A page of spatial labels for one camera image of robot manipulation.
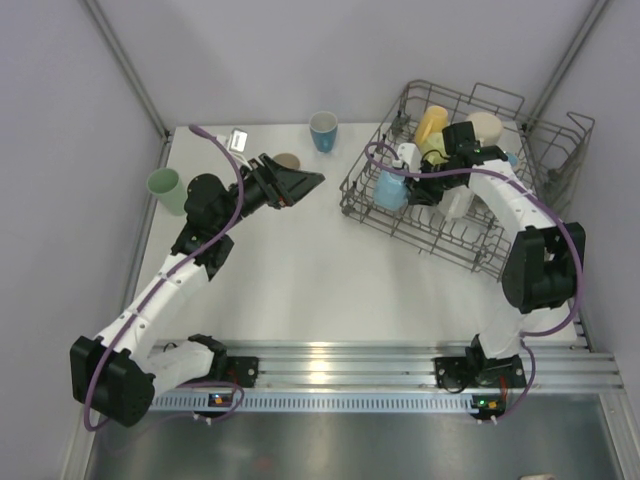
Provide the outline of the white mug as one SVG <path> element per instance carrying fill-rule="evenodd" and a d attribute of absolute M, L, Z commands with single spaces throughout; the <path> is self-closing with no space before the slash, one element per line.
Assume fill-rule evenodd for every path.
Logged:
<path fill-rule="evenodd" d="M 474 193 L 464 185 L 452 188 L 443 193 L 437 206 L 438 211 L 450 221 L 464 217 L 474 198 Z"/>

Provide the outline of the yellow mug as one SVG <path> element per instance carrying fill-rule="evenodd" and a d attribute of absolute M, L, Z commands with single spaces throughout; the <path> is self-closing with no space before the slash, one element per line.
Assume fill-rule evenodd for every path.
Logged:
<path fill-rule="evenodd" d="M 422 145 L 431 133 L 441 132 L 449 122 L 449 112 L 439 105 L 429 106 L 415 131 L 414 143 Z"/>

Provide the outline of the pale yellow-green mug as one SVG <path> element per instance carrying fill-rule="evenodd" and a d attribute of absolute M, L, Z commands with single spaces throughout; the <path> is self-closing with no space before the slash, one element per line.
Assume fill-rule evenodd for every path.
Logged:
<path fill-rule="evenodd" d="M 430 133 L 421 145 L 420 150 L 423 158 L 432 165 L 445 163 L 447 160 L 441 132 Z"/>

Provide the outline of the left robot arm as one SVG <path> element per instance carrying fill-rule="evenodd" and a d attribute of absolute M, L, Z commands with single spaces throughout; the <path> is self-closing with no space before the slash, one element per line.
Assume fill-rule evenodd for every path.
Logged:
<path fill-rule="evenodd" d="M 152 401 L 200 379 L 215 386 L 227 376 L 227 349 L 203 334 L 156 354 L 160 334 L 207 286 L 234 243 L 229 230 L 262 206 L 292 207 L 324 182 L 321 173 L 283 167 L 262 154 L 237 169 L 236 183 L 203 173 L 187 187 L 186 223 L 160 271 L 118 318 L 95 338 L 70 349 L 74 398 L 124 427 L 138 423 Z"/>

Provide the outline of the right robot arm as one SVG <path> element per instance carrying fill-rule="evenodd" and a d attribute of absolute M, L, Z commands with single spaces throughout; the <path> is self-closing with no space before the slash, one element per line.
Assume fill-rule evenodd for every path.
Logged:
<path fill-rule="evenodd" d="M 521 373 L 525 339 L 553 335 L 578 312 L 583 293 L 584 228 L 565 223 L 515 175 L 497 144 L 476 136 L 470 121 L 442 131 L 438 164 L 425 152 L 408 183 L 411 205 L 440 206 L 464 188 L 483 201 L 509 236 L 509 256 L 501 287 L 516 315 L 497 320 L 474 336 L 465 353 L 436 360 L 440 388 L 459 393 L 468 387 L 529 389 Z"/>

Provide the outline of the light blue mug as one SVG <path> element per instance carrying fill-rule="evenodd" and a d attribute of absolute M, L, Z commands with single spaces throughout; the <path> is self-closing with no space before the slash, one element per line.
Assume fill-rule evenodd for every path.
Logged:
<path fill-rule="evenodd" d="M 390 210 L 398 211 L 407 202 L 408 190 L 405 177 L 400 174 L 401 168 L 393 167 L 391 171 L 383 170 L 373 191 L 375 205 Z"/>

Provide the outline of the blue butterfly mug orange inside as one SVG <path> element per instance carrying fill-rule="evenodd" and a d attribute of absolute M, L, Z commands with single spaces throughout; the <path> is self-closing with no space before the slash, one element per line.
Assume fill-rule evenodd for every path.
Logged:
<path fill-rule="evenodd" d="M 516 167 L 517 167 L 517 166 L 518 166 L 518 164 L 519 164 L 519 158 L 518 158 L 518 156 L 517 156 L 517 155 L 515 155 L 515 154 L 514 154 L 514 153 L 512 153 L 512 152 L 507 152 L 507 153 L 506 153 L 506 156 L 507 156 L 507 161 L 509 162 L 509 164 L 511 165 L 511 167 L 512 167 L 513 169 L 516 169 Z"/>

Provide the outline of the floral cream mug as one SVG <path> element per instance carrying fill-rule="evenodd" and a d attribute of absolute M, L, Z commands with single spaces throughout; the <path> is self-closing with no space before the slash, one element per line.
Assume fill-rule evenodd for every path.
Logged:
<path fill-rule="evenodd" d="M 482 146 L 498 144 L 504 127 L 502 121 L 496 115 L 479 111 L 469 114 L 466 120 L 473 124 L 475 137 Z"/>

